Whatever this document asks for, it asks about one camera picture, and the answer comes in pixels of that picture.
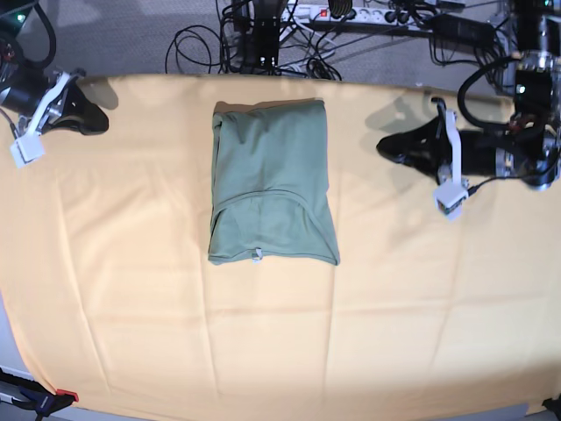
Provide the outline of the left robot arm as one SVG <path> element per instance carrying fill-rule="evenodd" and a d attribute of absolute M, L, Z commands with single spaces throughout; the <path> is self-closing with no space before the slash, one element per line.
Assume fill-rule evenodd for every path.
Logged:
<path fill-rule="evenodd" d="M 460 114 L 472 129 L 459 132 L 444 100 L 434 97 L 437 116 L 412 131 L 381 139 L 379 155 L 438 185 L 458 171 L 469 194 L 479 189 L 469 186 L 469 175 L 485 182 L 520 180 L 535 190 L 549 188 L 560 177 L 560 3 L 506 1 L 505 18 L 498 25 L 445 14 L 440 5 L 432 7 L 432 17 L 423 18 L 418 14 L 421 2 L 401 5 L 434 40 L 472 48 L 478 69 L 457 95 Z M 481 78 L 512 98 L 509 121 L 483 120 L 468 110 L 468 90 Z"/>

